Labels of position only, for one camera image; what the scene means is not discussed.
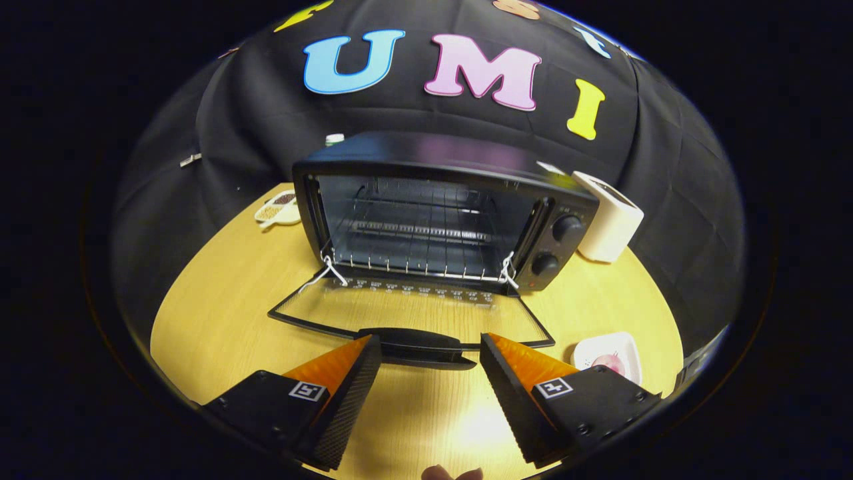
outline yellow letter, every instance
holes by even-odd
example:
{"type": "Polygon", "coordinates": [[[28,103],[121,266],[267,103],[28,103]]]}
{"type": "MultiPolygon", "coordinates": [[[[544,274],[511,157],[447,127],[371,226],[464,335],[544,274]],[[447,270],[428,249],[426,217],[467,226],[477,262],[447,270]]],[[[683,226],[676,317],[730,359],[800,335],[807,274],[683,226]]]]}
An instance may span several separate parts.
{"type": "Polygon", "coordinates": [[[570,132],[592,140],[595,138],[595,116],[598,115],[599,103],[604,101],[604,93],[586,80],[577,79],[575,85],[581,95],[577,99],[575,116],[566,122],[566,126],[570,132]]]}
{"type": "Polygon", "coordinates": [[[291,15],[290,18],[287,19],[286,22],[282,23],[281,26],[273,30],[272,32],[278,32],[279,30],[284,30],[285,28],[295,24],[300,23],[302,20],[308,20],[314,14],[314,12],[325,9],[327,6],[331,5],[334,0],[328,0],[328,2],[320,3],[319,5],[314,5],[313,7],[308,7],[305,10],[301,10],[291,15]]]}

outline blue letter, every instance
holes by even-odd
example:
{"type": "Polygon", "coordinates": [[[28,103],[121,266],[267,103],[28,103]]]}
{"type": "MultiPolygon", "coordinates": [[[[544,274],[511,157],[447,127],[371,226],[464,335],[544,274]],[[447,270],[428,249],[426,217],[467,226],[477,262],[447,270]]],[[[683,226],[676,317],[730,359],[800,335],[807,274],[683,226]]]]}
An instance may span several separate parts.
{"type": "Polygon", "coordinates": [[[597,51],[599,55],[605,58],[610,58],[610,54],[605,52],[604,49],[601,48],[604,46],[604,44],[598,38],[593,37],[592,33],[589,33],[585,30],[581,30],[577,27],[575,27],[575,30],[581,32],[581,35],[583,35],[583,39],[586,40],[587,45],[589,45],[592,50],[597,51]]]}
{"type": "Polygon", "coordinates": [[[332,37],[305,47],[305,87],[315,93],[336,95],[359,91],[378,84],[391,69],[394,42],[405,37],[402,30],[377,30],[367,32],[364,39],[370,42],[368,65],[359,73],[338,73],[340,47],[350,43],[349,37],[332,37]]]}

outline wooden table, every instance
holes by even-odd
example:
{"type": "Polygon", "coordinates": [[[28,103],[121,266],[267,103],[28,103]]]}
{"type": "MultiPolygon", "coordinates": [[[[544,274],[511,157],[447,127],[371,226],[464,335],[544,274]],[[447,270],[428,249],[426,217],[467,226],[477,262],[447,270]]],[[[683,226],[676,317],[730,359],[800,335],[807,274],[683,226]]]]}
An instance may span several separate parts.
{"type": "MultiPolygon", "coordinates": [[[[163,300],[151,355],[190,399],[205,404],[259,369],[286,372],[347,340],[271,319],[267,312],[320,269],[302,225],[258,229],[254,212],[280,184],[229,222],[189,262],[163,300]]],[[[642,387],[672,392],[682,344],[672,313],[632,252],[611,265],[574,255],[544,291],[524,295],[569,361],[577,342],[615,331],[636,340],[642,387]]],[[[477,361],[478,352],[466,352],[477,361]]],[[[537,469],[521,458],[482,367],[463,372],[383,365],[334,478],[420,479],[482,467],[491,479],[537,469]]]]}

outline black toaster oven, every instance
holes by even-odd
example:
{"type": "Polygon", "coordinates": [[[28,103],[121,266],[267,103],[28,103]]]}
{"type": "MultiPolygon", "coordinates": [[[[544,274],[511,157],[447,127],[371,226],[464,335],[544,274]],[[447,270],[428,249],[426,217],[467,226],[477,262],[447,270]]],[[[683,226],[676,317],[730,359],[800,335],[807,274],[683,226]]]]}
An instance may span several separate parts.
{"type": "Polygon", "coordinates": [[[293,182],[319,260],[521,292],[548,286],[598,208],[554,170],[498,143],[367,132],[293,165],[293,182]]]}
{"type": "Polygon", "coordinates": [[[417,132],[365,132],[293,165],[324,270],[272,318],[341,337],[378,334],[383,361],[470,368],[492,331],[554,339],[521,301],[580,244],[598,199],[522,149],[417,132]]]}

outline finger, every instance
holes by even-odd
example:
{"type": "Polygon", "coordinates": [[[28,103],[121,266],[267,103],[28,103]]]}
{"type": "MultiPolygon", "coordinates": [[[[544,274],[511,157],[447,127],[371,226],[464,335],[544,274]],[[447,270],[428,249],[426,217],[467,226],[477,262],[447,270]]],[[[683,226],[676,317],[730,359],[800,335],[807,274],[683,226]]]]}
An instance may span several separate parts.
{"type": "Polygon", "coordinates": [[[453,477],[441,465],[434,465],[421,473],[421,480],[453,480],[453,477]]]}
{"type": "Polygon", "coordinates": [[[459,477],[456,477],[456,480],[483,480],[483,469],[478,468],[477,470],[466,471],[459,477]]]}

